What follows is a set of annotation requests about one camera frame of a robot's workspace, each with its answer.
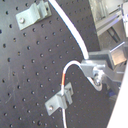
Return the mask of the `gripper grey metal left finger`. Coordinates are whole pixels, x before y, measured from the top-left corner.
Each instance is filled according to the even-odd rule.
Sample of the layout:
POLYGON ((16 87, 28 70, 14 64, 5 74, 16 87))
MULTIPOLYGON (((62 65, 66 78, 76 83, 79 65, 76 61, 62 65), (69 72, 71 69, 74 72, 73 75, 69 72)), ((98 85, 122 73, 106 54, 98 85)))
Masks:
POLYGON ((83 60, 80 66, 94 88, 101 88, 105 76, 111 72, 105 60, 83 60))

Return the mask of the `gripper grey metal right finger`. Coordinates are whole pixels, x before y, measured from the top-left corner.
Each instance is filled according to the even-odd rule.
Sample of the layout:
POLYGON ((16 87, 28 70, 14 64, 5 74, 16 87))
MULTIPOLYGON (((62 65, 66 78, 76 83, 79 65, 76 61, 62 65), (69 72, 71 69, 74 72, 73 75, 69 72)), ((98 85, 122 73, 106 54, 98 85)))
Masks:
POLYGON ((110 49, 90 52, 89 60, 105 60, 111 68, 107 75, 115 75, 117 67, 128 60, 128 42, 122 42, 110 49))

